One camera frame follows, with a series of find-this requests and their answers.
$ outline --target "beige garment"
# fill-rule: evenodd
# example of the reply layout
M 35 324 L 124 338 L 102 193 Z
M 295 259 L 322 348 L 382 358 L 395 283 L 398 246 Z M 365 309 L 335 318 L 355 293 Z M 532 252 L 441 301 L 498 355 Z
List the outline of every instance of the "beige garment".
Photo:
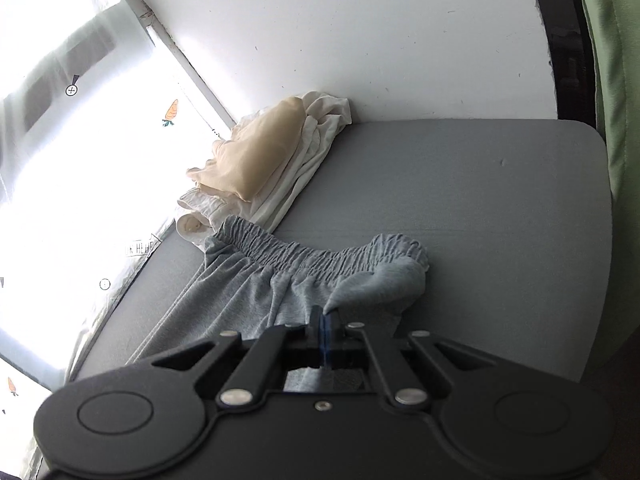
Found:
M 305 119 L 302 99 L 286 98 L 248 124 L 238 124 L 231 140 L 214 142 L 213 158 L 187 176 L 207 194 L 232 193 L 250 202 L 296 151 Z

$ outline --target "gray table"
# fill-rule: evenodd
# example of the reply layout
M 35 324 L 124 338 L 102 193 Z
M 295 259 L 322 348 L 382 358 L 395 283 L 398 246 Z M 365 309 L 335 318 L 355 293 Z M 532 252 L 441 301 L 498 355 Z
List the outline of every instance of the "gray table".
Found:
M 578 380 L 611 247 L 606 150 L 572 121 L 357 124 L 337 137 L 275 235 L 339 250 L 402 232 L 428 248 L 425 328 Z M 106 323 L 80 377 L 123 364 L 196 271 L 175 231 Z

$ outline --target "white wall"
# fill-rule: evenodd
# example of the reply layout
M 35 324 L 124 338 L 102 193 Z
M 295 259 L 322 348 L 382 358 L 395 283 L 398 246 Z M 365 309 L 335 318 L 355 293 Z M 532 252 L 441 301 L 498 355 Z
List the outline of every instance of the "white wall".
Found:
M 318 89 L 361 121 L 556 118 L 536 0 L 145 0 L 237 120 Z

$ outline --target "elastic waistband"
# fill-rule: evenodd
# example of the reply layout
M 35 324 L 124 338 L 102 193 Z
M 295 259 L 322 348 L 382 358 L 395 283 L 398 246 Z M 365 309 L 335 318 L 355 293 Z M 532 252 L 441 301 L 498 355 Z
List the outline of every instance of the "elastic waistband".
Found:
M 382 262 L 408 256 L 428 268 L 425 249 L 420 242 L 402 234 L 377 235 L 362 247 L 338 252 L 315 250 L 299 243 L 284 243 L 257 225 L 238 216 L 228 216 L 214 235 L 233 245 L 242 254 L 262 266 L 273 266 L 299 277 L 314 276 L 316 280 L 332 282 L 356 272 L 373 272 Z

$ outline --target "gray sweatpants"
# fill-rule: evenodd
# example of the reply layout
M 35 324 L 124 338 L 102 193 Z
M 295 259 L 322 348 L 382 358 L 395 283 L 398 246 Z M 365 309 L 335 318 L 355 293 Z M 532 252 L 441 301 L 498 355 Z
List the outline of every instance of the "gray sweatpants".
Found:
M 306 324 L 311 307 L 340 309 L 347 321 L 383 325 L 391 336 L 402 311 L 423 292 L 424 248 L 401 234 L 377 235 L 339 252 L 286 244 L 251 222 L 229 216 L 206 241 L 204 261 L 129 362 L 222 330 L 257 338 L 276 324 Z M 287 390 L 325 390 L 332 376 L 291 372 Z

